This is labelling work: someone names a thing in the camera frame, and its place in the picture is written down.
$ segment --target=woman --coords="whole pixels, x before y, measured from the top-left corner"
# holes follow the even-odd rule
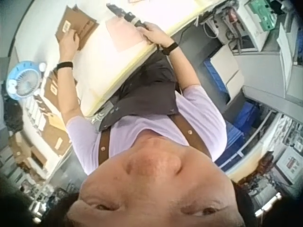
[[[83,117],[72,76],[79,38],[71,30],[60,42],[59,106],[88,177],[57,213],[75,226],[255,226],[249,197],[213,163],[226,146],[223,117],[178,45],[146,24],[139,31],[163,47],[173,70],[162,53],[150,57],[99,132]]]

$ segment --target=black wristband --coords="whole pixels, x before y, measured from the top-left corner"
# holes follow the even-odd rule
[[[164,55],[169,56],[170,53],[175,50],[179,45],[174,42],[172,45],[170,45],[168,48],[163,48],[163,50],[161,51]]]
[[[61,62],[57,64],[57,71],[62,68],[73,68],[74,65],[71,61]]]

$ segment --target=small desk fan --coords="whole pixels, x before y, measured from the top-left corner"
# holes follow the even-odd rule
[[[9,73],[6,90],[12,99],[20,100],[33,95],[41,81],[39,65],[32,61],[22,61]]]

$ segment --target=hand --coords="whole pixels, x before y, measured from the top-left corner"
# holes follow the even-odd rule
[[[79,36],[75,30],[67,31],[59,43],[60,62],[72,61],[79,47]]]
[[[144,27],[138,27],[137,29],[140,31],[141,34],[143,34],[145,37],[147,37],[150,41],[152,41],[155,44],[159,44],[162,47],[169,47],[174,43],[174,40],[169,37],[164,31],[161,30],[157,25],[145,22],[147,29]]]

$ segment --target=brown leather strap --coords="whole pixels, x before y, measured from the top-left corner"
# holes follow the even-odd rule
[[[109,138],[110,138],[110,127],[102,131],[100,144],[99,144],[99,165],[109,159]]]
[[[204,141],[198,135],[196,130],[191,126],[191,124],[185,119],[185,117],[183,117],[181,114],[175,114],[170,115],[169,118],[179,128],[191,147],[196,148],[197,150],[212,158]]]
[[[208,157],[211,157],[209,150],[207,149],[204,141],[198,135],[196,130],[190,125],[190,123],[181,115],[170,115],[169,118],[179,128],[189,145],[197,150],[203,152]],[[110,127],[102,131],[100,144],[99,144],[99,165],[109,159],[109,138],[110,138]]]

